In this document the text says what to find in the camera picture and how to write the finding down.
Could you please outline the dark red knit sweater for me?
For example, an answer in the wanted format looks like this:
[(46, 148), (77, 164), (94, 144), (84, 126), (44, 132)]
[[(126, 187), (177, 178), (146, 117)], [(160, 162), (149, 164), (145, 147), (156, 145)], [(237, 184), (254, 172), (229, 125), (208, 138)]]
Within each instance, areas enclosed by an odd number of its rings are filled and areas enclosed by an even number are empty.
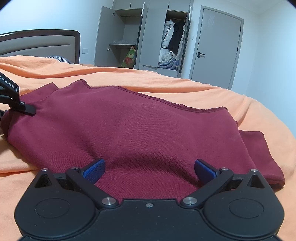
[(97, 186), (117, 199), (181, 199), (201, 186), (194, 162), (238, 174), (259, 170), (273, 187), (285, 178), (261, 132), (241, 131), (228, 110), (190, 108), (122, 87), (84, 80), (47, 84), (23, 100), (34, 116), (9, 110), (7, 141), (38, 168), (62, 173), (102, 158)]

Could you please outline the white folded clothes pile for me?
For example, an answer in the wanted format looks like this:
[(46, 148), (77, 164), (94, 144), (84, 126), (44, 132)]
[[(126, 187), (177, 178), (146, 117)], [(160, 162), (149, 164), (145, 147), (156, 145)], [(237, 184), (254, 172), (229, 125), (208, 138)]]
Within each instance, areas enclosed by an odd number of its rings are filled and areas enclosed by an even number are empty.
[(159, 64), (164, 64), (173, 61), (176, 58), (176, 54), (167, 48), (161, 48), (159, 52)]

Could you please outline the dark hanging clothes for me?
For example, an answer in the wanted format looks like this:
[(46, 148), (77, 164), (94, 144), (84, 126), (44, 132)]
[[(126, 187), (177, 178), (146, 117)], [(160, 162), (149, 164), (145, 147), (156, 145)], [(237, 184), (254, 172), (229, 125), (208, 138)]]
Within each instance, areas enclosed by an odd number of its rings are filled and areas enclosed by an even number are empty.
[(176, 22), (174, 25), (174, 32), (171, 37), (170, 43), (168, 45), (168, 49), (175, 54), (178, 53), (179, 44), (180, 44), (180, 41), (182, 39), (182, 35), (184, 32), (183, 27), (185, 26), (185, 24), (186, 24), (186, 20), (182, 19), (182, 20)]

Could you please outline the blue checkered pillow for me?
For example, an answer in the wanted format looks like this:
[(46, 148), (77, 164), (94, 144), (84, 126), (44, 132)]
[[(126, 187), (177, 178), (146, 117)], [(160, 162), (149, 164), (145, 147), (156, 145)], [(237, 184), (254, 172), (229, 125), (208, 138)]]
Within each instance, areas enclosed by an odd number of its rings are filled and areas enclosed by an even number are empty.
[(59, 62), (64, 62), (64, 63), (68, 63), (68, 64), (73, 64), (73, 62), (71, 62), (70, 60), (62, 57), (62, 56), (48, 56), (48, 58), (52, 58), (55, 60), (58, 60)]

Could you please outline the brown beige padded headboard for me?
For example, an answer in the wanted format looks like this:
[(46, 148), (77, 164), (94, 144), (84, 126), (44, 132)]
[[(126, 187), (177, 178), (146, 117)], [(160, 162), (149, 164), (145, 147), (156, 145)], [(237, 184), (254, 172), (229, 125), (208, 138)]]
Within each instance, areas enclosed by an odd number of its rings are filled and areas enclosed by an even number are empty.
[(1, 56), (61, 56), (80, 60), (80, 33), (75, 30), (36, 29), (1, 34)]

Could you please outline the orange bed cover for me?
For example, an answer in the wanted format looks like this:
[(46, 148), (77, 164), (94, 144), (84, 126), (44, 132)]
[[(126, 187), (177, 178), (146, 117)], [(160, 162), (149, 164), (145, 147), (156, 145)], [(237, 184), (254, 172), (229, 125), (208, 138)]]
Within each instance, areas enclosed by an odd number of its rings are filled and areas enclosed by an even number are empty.
[(255, 99), (220, 87), (167, 77), (152, 71), (90, 67), (59, 62), (53, 58), (1, 57), (1, 72), (19, 85), (21, 94), (48, 83), (62, 88), (83, 79), (91, 87), (122, 86), (192, 108), (226, 107), (241, 130), (264, 134), (270, 153), (285, 176), (285, 186), (276, 193), (285, 210), (279, 236), (282, 240), (295, 240), (295, 137), (272, 111)]

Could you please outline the blue striped blanket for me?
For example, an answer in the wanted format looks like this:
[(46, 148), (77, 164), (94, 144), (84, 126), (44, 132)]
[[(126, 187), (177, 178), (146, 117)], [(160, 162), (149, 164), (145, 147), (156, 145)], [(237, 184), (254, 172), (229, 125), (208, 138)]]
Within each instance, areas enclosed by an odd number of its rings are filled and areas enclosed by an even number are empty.
[(158, 65), (158, 68), (163, 68), (163, 69), (170, 69), (170, 70), (178, 70), (180, 61), (178, 59), (174, 59), (172, 61), (160, 63)]

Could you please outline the colourful printed bag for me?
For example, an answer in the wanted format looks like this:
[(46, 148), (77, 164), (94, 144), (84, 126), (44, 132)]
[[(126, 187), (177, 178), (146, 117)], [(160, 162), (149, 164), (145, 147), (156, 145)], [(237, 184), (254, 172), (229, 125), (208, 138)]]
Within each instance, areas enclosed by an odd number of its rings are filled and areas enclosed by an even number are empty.
[(130, 48), (128, 53), (126, 54), (123, 62), (121, 63), (121, 67), (123, 68), (133, 68), (136, 59), (136, 49), (134, 46)]

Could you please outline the grey room door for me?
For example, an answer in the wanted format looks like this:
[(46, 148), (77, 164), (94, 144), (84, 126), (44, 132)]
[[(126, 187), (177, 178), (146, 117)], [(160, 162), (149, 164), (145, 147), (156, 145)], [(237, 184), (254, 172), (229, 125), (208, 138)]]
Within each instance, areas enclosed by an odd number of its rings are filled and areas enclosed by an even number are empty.
[(190, 78), (192, 81), (231, 89), (242, 41), (244, 20), (202, 6)]

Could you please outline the grey open wardrobe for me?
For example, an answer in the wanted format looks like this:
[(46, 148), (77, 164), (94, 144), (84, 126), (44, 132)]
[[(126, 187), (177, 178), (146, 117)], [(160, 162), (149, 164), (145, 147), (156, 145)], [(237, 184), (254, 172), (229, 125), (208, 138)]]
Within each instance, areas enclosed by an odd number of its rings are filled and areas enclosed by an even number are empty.
[[(149, 70), (181, 77), (191, 23), (193, 1), (114, 1), (112, 8), (101, 8), (94, 64), (121, 67), (132, 46), (136, 49), (133, 69)], [(166, 21), (185, 19), (176, 58), (178, 70), (158, 68), (159, 52)]]

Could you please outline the white puffer jacket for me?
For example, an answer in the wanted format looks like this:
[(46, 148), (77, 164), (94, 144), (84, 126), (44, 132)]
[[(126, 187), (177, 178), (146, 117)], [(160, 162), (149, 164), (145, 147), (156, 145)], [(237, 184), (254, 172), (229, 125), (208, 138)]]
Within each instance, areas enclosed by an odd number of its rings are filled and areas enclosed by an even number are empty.
[(162, 48), (168, 48), (174, 33), (174, 25), (175, 23), (172, 20), (165, 22), (162, 36)]

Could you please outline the white wall socket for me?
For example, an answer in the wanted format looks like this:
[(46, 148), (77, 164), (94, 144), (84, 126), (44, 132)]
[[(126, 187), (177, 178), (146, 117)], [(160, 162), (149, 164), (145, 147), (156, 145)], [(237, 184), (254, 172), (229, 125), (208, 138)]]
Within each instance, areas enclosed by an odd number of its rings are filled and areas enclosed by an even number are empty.
[(83, 48), (82, 49), (82, 54), (88, 54), (88, 52), (89, 52), (88, 48)]

